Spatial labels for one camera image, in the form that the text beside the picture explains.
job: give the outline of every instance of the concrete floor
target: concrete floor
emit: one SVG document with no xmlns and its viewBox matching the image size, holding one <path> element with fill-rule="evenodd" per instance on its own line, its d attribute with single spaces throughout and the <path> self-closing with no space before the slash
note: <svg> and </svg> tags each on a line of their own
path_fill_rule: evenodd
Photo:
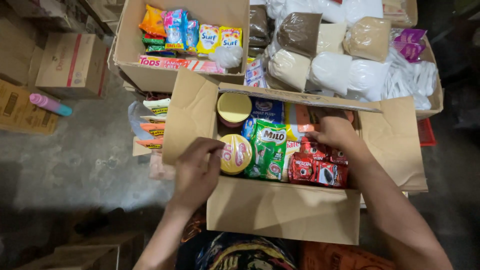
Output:
<svg viewBox="0 0 480 270">
<path fill-rule="evenodd" d="M 107 100 L 75 104 L 51 136 L 0 132 L 0 269 L 51 252 L 64 241 L 55 235 L 68 234 L 64 221 L 73 212 L 121 207 L 124 222 L 148 230 L 161 218 L 173 183 L 148 179 L 149 158 L 132 157 L 127 107 L 135 98 L 113 76 L 108 88 Z M 478 269 L 478 141 L 453 130 L 448 111 L 431 121 L 438 145 L 422 149 L 430 192 L 410 201 L 454 267 Z M 366 212 L 360 231 L 363 248 L 388 257 Z"/>
</svg>

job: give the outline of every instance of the green milo pouch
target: green milo pouch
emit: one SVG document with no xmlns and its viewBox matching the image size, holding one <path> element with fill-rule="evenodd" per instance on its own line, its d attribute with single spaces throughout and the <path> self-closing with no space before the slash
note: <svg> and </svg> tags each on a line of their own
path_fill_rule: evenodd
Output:
<svg viewBox="0 0 480 270">
<path fill-rule="evenodd" d="M 254 153 L 244 170 L 250 178 L 265 178 L 280 181 L 287 150 L 287 127 L 257 120 L 250 140 Z"/>
</svg>

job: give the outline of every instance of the round plastic container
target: round plastic container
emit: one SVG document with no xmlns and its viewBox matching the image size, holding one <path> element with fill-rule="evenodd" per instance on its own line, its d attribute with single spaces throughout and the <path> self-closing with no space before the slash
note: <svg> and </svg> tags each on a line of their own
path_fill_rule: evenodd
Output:
<svg viewBox="0 0 480 270">
<path fill-rule="evenodd" d="M 230 175 L 241 173 L 252 160 L 252 147 L 249 141 L 238 134 L 225 135 L 220 141 L 225 143 L 220 169 Z"/>
<path fill-rule="evenodd" d="M 220 121 L 227 127 L 239 127 L 252 111 L 252 101 L 247 95 L 224 93 L 216 103 Z"/>
</svg>

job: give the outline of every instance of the orange packet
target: orange packet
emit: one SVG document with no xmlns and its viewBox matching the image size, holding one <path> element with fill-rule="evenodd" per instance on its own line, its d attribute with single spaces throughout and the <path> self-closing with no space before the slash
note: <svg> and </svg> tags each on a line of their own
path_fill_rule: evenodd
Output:
<svg viewBox="0 0 480 270">
<path fill-rule="evenodd" d="M 149 148 L 149 149 L 162 149 L 163 148 L 163 138 L 153 139 L 153 140 L 143 140 L 136 141 L 137 144 Z"/>
<path fill-rule="evenodd" d="M 163 15 L 165 11 L 156 9 L 150 5 L 147 5 L 146 8 L 147 12 L 145 13 L 144 20 L 138 27 L 156 37 L 167 37 L 167 33 L 163 27 Z"/>
<path fill-rule="evenodd" d="M 140 127 L 153 135 L 155 138 L 163 138 L 163 133 L 165 132 L 165 124 L 144 123 L 140 124 Z"/>
</svg>

